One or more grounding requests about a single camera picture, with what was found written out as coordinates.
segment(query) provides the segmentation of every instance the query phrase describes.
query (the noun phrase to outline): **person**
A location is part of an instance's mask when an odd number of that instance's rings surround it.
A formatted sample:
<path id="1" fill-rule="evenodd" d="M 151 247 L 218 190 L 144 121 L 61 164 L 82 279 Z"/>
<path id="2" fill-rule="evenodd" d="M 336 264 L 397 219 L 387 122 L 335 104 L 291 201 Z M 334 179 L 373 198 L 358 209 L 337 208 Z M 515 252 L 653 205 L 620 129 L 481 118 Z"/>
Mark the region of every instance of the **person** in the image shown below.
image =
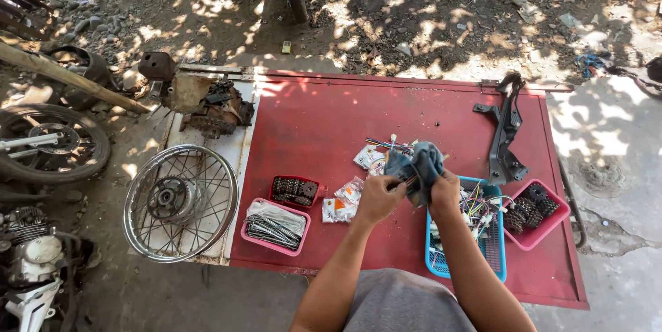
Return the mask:
<path id="1" fill-rule="evenodd" d="M 459 188 L 459 178 L 446 170 L 432 186 L 429 206 L 454 296 L 434 280 L 403 270 L 361 271 L 370 232 L 407 189 L 395 177 L 380 175 L 365 182 L 347 234 L 310 283 L 290 331 L 535 331 L 476 245 L 458 209 Z"/>

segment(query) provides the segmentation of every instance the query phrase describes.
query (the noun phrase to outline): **blue rag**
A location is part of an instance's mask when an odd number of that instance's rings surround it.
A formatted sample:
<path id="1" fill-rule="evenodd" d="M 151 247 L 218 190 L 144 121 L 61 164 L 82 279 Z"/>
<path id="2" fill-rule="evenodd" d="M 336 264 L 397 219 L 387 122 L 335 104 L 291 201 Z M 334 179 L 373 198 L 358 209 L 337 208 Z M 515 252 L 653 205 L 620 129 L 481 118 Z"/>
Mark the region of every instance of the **blue rag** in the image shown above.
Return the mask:
<path id="1" fill-rule="evenodd" d="M 443 174 L 443 154 L 432 142 L 418 142 L 414 146 L 414 157 L 409 160 L 396 150 L 386 154 L 384 174 L 407 181 L 412 175 L 418 180 L 407 188 L 407 198 L 414 207 L 427 205 L 431 201 L 434 181 Z"/>

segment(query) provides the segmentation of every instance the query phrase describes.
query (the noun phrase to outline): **bamboo pole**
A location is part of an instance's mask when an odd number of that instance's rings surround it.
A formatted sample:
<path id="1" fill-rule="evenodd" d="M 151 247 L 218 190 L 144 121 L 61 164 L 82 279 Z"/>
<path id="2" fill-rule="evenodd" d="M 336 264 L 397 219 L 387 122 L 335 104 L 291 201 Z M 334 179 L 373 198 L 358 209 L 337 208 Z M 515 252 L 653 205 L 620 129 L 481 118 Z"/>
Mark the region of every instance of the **bamboo pole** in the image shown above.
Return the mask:
<path id="1" fill-rule="evenodd" d="M 59 82 L 71 85 L 76 89 L 80 89 L 86 93 L 94 95 L 98 99 L 103 99 L 112 105 L 119 106 L 129 111 L 133 111 L 135 113 L 150 112 L 149 108 L 134 101 L 133 99 L 123 97 L 118 93 L 113 93 L 106 88 L 102 88 L 99 84 L 74 74 L 73 72 L 62 68 L 59 65 L 48 62 L 47 60 L 39 58 L 35 55 L 28 54 L 19 49 L 12 48 L 4 42 L 0 42 L 0 60 L 4 60 L 5 62 L 15 64 L 38 74 L 48 76 L 49 78 Z"/>

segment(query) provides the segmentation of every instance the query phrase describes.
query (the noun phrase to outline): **gray shirt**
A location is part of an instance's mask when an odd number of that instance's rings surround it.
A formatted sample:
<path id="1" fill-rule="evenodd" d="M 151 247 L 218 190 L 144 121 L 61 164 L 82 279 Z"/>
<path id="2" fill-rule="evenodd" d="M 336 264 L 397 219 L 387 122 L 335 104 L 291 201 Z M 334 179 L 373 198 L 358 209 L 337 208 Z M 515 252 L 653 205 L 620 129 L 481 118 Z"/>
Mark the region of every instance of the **gray shirt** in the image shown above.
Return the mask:
<path id="1" fill-rule="evenodd" d="M 476 329 L 448 288 L 407 271 L 380 269 L 359 274 L 344 331 Z"/>

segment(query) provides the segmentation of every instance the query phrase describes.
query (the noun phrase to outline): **red table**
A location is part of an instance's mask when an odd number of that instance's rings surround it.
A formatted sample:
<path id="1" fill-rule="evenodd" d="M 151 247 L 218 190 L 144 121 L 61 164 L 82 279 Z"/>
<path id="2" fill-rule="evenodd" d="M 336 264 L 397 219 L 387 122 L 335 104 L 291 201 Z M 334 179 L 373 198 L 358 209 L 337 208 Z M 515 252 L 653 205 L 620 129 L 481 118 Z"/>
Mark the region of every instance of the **red table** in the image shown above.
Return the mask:
<path id="1" fill-rule="evenodd" d="M 494 134 L 488 116 L 472 112 L 475 103 L 501 105 L 501 96 L 474 82 L 360 77 L 303 72 L 267 73 L 270 83 L 260 99 L 237 227 L 231 266 L 294 274 L 315 274 L 334 252 L 347 230 L 343 223 L 322 223 L 321 203 L 307 212 L 312 219 L 299 256 L 289 257 L 245 241 L 241 223 L 250 202 L 267 198 L 274 175 L 301 175 L 329 186 L 329 194 L 365 177 L 352 158 L 365 138 L 399 142 L 432 141 L 451 158 L 445 166 L 459 175 L 488 177 L 487 153 Z M 537 178 L 563 195 L 551 137 L 544 92 L 522 90 L 518 106 L 524 123 L 510 150 Z M 524 182 L 501 186 L 515 193 Z M 377 226 L 362 269 L 398 268 L 451 286 L 425 266 L 425 209 L 403 201 Z M 569 220 L 554 229 L 532 251 L 506 240 L 506 286 L 521 302 L 588 310 Z"/>

